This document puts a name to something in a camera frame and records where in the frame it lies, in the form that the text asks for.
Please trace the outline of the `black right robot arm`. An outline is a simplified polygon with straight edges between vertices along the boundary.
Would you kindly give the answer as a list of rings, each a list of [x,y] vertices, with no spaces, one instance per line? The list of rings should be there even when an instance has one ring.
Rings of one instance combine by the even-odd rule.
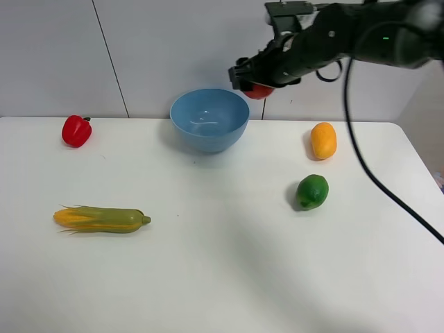
[[[442,1],[265,3],[274,38],[228,71],[233,89],[281,88],[344,57],[417,69],[443,59]]]

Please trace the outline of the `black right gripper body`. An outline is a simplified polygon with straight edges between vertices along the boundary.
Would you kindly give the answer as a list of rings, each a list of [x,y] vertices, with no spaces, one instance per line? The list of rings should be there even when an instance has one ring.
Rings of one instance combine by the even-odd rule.
[[[229,68],[232,88],[251,91],[253,85],[281,88],[295,85],[318,69],[318,33],[279,33],[251,58]]]

